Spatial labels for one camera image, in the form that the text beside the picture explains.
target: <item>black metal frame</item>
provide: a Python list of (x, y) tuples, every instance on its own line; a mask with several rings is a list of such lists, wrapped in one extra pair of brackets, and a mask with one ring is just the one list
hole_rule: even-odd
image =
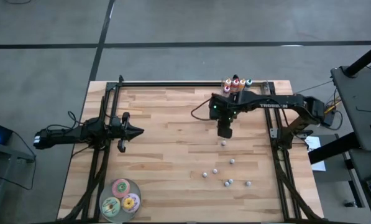
[[(106, 84), (106, 91), (105, 91), (105, 99), (106, 102), (104, 104), (104, 109), (106, 111), (108, 107), (108, 100), (110, 93), (114, 90), (114, 99), (112, 102), (112, 110), (111, 110), (111, 117), (116, 115), (116, 108), (117, 104), (119, 102), (119, 91), (122, 87), (145, 87), (145, 86), (151, 86), (151, 87), (159, 87), (159, 86), (187, 86), (187, 87), (196, 87), (196, 86), (214, 86), (214, 87), (221, 87), (221, 82), (124, 82), (122, 77), (120, 77), (119, 82), (108, 82)], [(260, 82), (260, 83), (253, 83), (253, 87), (260, 87), (262, 93), (265, 92), (265, 90), (269, 89), (269, 93), (271, 95), (275, 94), (275, 85), (273, 82)], [(270, 138), (270, 144), (271, 144), (271, 150), (273, 155), (273, 164), (275, 167), (275, 170), (282, 170), (282, 167), (280, 165), (280, 160), (278, 157), (278, 150), (279, 148), (276, 146), (275, 142), (276, 139), (272, 138), (269, 134), (269, 130), (273, 128), (270, 109), (264, 108), (265, 112), (265, 118), (267, 120), (267, 129), (268, 129), (268, 136)], [(277, 121), (277, 127), (282, 127), (281, 117), (279, 113), (279, 109), (274, 109), (275, 118)], [(106, 142), (106, 147), (103, 149), (103, 161), (101, 163), (101, 167), (96, 174), (97, 169), (97, 161), (100, 153), (100, 149), (94, 149), (93, 158), (91, 161), (91, 168), (89, 172), (89, 179), (88, 184), (86, 188), (86, 193), (82, 196), (80, 202), (78, 203), (78, 206), (74, 208), (76, 210), (75, 213), (72, 214), (70, 217), (66, 217), (66, 219), (62, 220), (56, 220), (54, 222), (48, 222), (48, 223), (98, 223), (100, 218), (100, 211), (99, 211), (99, 197), (101, 195), (101, 192), (103, 191), (105, 177), (106, 177), (106, 169), (108, 166), (108, 158), (109, 158), (109, 152), (110, 152), (110, 144), (111, 141)], [(294, 178), (293, 173), (291, 170), (291, 164), (290, 164), (290, 158), (287, 150), (283, 151), (284, 156), (284, 164), (286, 168), (286, 176), (287, 176), (287, 182), (292, 185), (292, 187), (295, 189), (294, 186)], [(284, 189), (284, 182), (283, 179), (278, 176), (277, 173), (277, 184), (278, 184), (278, 193), (280, 198), (280, 203), (282, 207), (282, 214), (284, 222), (293, 222), (293, 223), (339, 223), (339, 222), (329, 222), (327, 220), (306, 220), (302, 219), (301, 212), (300, 212), (300, 206), (298, 203), (300, 202), (300, 198), (296, 198), (293, 195), (291, 195), (292, 198), (292, 204), (293, 209), (295, 211), (295, 218), (290, 218), (289, 211), (287, 207), (286, 202), (286, 195), (285, 195), (285, 189)], [(95, 188), (98, 185), (98, 191), (97, 191), (97, 200), (96, 205), (94, 207), (94, 214), (92, 218), (88, 217), (89, 214), (89, 202), (91, 199), (91, 193), (95, 190)], [(79, 215), (80, 211), (83, 211), (81, 214), (80, 220), (77, 220), (77, 216)]]

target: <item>wooden tabletop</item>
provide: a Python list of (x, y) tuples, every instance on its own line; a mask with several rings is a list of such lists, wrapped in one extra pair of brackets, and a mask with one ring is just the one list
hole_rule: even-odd
[[(292, 94), (289, 81), (274, 82), (278, 95)], [(82, 121), (98, 115), (105, 86), (106, 82), (90, 83)], [(261, 93), (258, 88), (252, 91)], [(212, 92), (218, 93), (220, 89), (121, 88), (117, 114), (121, 116), (128, 111), (131, 125), (145, 132), (126, 144), (126, 153), (119, 152), (117, 140), (112, 142), (106, 184), (119, 178), (138, 184), (142, 208), (133, 222), (283, 221), (263, 109), (241, 113), (231, 124), (232, 138), (226, 140), (226, 146), (221, 146), (216, 121), (198, 121), (190, 116), (190, 111), (210, 98)], [(208, 118), (207, 104), (195, 114)], [(291, 110), (286, 114), (289, 122), (298, 116)], [(74, 152), (84, 147), (77, 144)], [(58, 218), (68, 214), (84, 193), (92, 156), (92, 150), (86, 150), (71, 160)], [(294, 144), (290, 160), (297, 190), (322, 217), (306, 148)], [(203, 172), (208, 173), (207, 178), (202, 177)], [(228, 179), (234, 183), (225, 187)], [(245, 186), (246, 181), (252, 185)], [(288, 207), (294, 217), (290, 199)]]

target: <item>gray floor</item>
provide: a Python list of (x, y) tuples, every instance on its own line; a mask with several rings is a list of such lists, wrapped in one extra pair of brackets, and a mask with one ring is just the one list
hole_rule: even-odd
[[(13, 6), (0, 0), (0, 44), (98, 43), (108, 0), (33, 0)], [(106, 42), (371, 40), (371, 0), (192, 1), (117, 0)], [(330, 69), (348, 65), (371, 46), (105, 49), (97, 80), (216, 80), (238, 74), (290, 80), (293, 90), (330, 80)], [(80, 116), (95, 49), (0, 50), (0, 124), (29, 144), (48, 124), (70, 125)], [(322, 101), (332, 84), (305, 95)], [(311, 127), (316, 133), (332, 133)], [(347, 118), (338, 133), (352, 131)], [(25, 150), (20, 144), (19, 150)], [(30, 192), (10, 187), (0, 223), (55, 219), (71, 146), (36, 151)], [(30, 181), (32, 168), (18, 170)], [(343, 208), (344, 183), (317, 183), (325, 217), (371, 223), (366, 209)]]

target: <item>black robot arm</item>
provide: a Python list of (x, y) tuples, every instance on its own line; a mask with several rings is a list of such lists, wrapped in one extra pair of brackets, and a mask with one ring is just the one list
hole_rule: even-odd
[(278, 136), (278, 146), (291, 148), (293, 136), (310, 124), (324, 120), (324, 103), (303, 95), (258, 95), (252, 91), (231, 93), (228, 97), (213, 93), (209, 103), (209, 118), (218, 121), (218, 136), (232, 137), (231, 123), (241, 112), (256, 108), (291, 109), (299, 114)]
[(130, 141), (144, 132), (141, 128), (132, 126), (130, 114), (123, 113), (122, 118), (113, 117), (112, 125), (104, 122), (104, 97), (101, 100), (99, 116), (85, 121), (82, 125), (70, 129), (42, 129), (36, 133), (34, 146), (36, 149), (46, 149), (56, 144), (87, 143), (90, 147), (102, 148), (108, 139), (121, 139), (118, 148), (126, 151), (124, 141)]

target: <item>thread spool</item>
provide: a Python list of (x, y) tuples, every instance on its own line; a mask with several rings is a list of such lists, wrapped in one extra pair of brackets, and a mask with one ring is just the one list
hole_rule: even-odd
[(224, 81), (224, 87), (225, 86), (231, 87), (231, 84), (232, 84), (232, 82), (231, 82), (230, 78), (228, 78), (227, 80)]
[(121, 202), (115, 197), (109, 197), (104, 200), (101, 207), (101, 213), (106, 217), (114, 217), (121, 210)]
[(130, 192), (130, 184), (125, 179), (118, 179), (112, 185), (112, 194), (117, 198), (123, 198)]
[(239, 80), (238, 79), (233, 80), (231, 84), (231, 93), (236, 93), (238, 86), (239, 86)]
[(140, 207), (140, 197), (138, 195), (129, 193), (122, 199), (123, 211), (127, 213), (134, 213)]
[(248, 79), (248, 80), (246, 81), (246, 83), (245, 83), (245, 87), (246, 87), (246, 88), (250, 88), (250, 87), (252, 86), (252, 84), (253, 84), (253, 80), (250, 78), (250, 79)]
[(246, 80), (242, 79), (239, 81), (239, 86), (237, 87), (237, 91), (242, 91), (245, 88)]
[(224, 86), (224, 89), (222, 89), (222, 90), (223, 90), (223, 92), (225, 92), (225, 93), (229, 93), (230, 90), (231, 90), (231, 88), (230, 88), (229, 86)]

